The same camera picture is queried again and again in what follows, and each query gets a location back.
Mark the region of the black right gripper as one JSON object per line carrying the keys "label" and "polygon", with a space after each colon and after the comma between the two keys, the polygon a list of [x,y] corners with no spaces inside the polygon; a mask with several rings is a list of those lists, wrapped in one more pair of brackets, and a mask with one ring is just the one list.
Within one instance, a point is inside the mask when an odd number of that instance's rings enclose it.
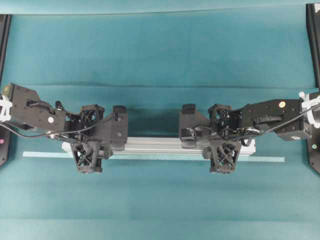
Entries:
{"label": "black right gripper", "polygon": [[[239,132],[240,136],[240,117],[238,114],[235,114],[234,111],[231,111],[230,114],[237,117],[235,129],[237,130],[237,132]],[[182,148],[194,149],[197,147],[198,142],[204,143],[204,148],[207,147],[209,143],[208,136],[211,133],[210,125],[210,115],[206,117],[201,112],[196,111],[196,105],[193,103],[184,104],[182,106],[181,112],[179,113],[178,124],[178,135],[181,141]]]}

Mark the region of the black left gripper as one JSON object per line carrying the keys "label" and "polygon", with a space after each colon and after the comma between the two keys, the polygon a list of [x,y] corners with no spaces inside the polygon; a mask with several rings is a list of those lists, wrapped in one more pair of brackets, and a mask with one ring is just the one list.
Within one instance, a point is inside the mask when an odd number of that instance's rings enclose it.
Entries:
{"label": "black left gripper", "polygon": [[[101,150],[105,152],[124,151],[128,140],[129,117],[127,108],[123,105],[114,105],[112,110],[113,112],[107,116],[103,114],[103,119],[98,123],[84,128],[82,131],[93,129],[94,136],[102,141]],[[74,140],[69,135],[78,132],[77,130],[71,130],[71,123],[75,117],[66,122],[67,133],[63,135],[63,141],[70,145]]]}

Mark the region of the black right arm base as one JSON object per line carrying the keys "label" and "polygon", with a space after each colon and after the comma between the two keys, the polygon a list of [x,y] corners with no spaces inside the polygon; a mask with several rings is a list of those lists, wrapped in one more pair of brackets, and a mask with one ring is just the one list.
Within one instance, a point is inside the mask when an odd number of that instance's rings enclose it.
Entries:
{"label": "black right arm base", "polygon": [[320,174],[320,130],[312,129],[311,138],[307,140],[308,163],[310,167]]}

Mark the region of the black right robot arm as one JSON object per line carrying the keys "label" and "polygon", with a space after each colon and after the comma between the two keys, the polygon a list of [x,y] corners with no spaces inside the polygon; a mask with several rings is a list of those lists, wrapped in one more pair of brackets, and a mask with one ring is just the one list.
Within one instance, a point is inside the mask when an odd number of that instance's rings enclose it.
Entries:
{"label": "black right robot arm", "polygon": [[179,113],[179,138],[183,148],[241,148],[266,133],[274,132],[285,141],[311,138],[319,127],[315,112],[320,110],[318,92],[299,93],[297,99],[273,99],[233,109],[214,104],[206,117],[195,104],[185,104]]}

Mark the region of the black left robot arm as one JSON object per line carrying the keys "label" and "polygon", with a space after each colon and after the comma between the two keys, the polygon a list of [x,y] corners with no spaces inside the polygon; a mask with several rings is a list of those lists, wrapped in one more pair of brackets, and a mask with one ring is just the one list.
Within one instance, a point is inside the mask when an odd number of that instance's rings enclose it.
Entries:
{"label": "black left robot arm", "polygon": [[107,116],[98,104],[84,105],[74,113],[64,109],[60,101],[52,107],[35,90],[13,83],[4,87],[2,96],[12,104],[10,119],[5,121],[12,127],[72,144],[99,142],[113,151],[125,149],[129,123],[125,106],[115,105]]}

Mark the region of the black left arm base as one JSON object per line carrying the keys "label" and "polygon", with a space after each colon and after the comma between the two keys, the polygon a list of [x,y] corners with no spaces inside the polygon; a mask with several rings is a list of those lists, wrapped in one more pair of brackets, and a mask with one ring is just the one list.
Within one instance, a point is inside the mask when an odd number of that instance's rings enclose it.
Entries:
{"label": "black left arm base", "polygon": [[4,127],[0,127],[0,167],[8,160],[10,140],[11,132]]}

